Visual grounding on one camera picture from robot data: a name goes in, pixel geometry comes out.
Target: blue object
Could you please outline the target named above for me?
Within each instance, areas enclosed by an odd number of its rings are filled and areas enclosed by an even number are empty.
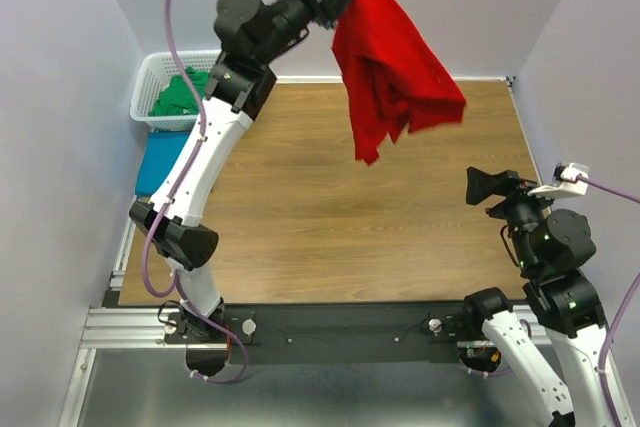
[[[136,195],[148,197],[158,190],[187,143],[189,132],[149,132],[147,150],[136,181]]]

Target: plastic laundry basket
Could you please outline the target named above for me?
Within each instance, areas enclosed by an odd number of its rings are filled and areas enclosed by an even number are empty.
[[[178,56],[186,67],[200,71],[209,71],[215,63],[219,50],[190,50],[178,52]],[[167,117],[150,117],[149,112],[158,99],[160,92],[178,74],[176,64],[170,52],[159,52],[145,57],[138,72],[136,85],[131,97],[131,118],[138,122],[146,122],[159,130],[191,130],[197,115],[181,115]]]

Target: red cloth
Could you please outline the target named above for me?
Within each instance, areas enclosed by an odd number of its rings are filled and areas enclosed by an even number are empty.
[[[371,165],[388,134],[398,140],[462,122],[466,101],[395,0],[352,0],[338,21],[333,53],[349,94],[356,160]]]

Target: wooden tabletop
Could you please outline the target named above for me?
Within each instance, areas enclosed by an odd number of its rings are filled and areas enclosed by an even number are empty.
[[[484,214],[491,200],[464,199],[468,166],[535,179],[531,158],[505,84],[460,87],[462,125],[387,141],[367,167],[354,161],[342,84],[277,85],[202,218],[220,234],[211,265],[225,300],[443,300],[491,286],[522,298],[502,223]],[[140,279],[142,242],[136,232],[121,305],[160,303]],[[164,260],[149,262],[167,286]]]

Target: black cable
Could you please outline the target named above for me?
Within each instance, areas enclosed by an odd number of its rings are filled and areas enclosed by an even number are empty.
[[[162,320],[160,318],[160,315],[162,314],[162,311],[165,309],[165,307],[169,304],[173,304],[176,307],[178,307],[178,309],[180,309],[180,311],[182,312],[182,305],[180,304],[180,302],[178,302],[177,300],[167,300],[165,303],[163,303],[159,308],[158,308],[158,313],[156,314],[156,317],[158,318],[158,322],[160,322],[161,324],[164,325],[170,325],[171,327],[178,327],[178,324],[176,324],[174,321],[172,320]]]
[[[507,243],[507,239],[504,236],[504,232],[505,230],[507,230],[507,228],[508,226],[506,225],[502,226],[502,228],[500,229],[500,238],[502,239],[502,244],[504,245],[504,248],[507,251],[507,254],[509,254],[509,258],[511,259],[511,262],[513,262],[513,265],[519,268],[520,266],[518,265],[518,261],[516,260],[516,257],[511,252],[511,249],[509,248],[509,244]]]

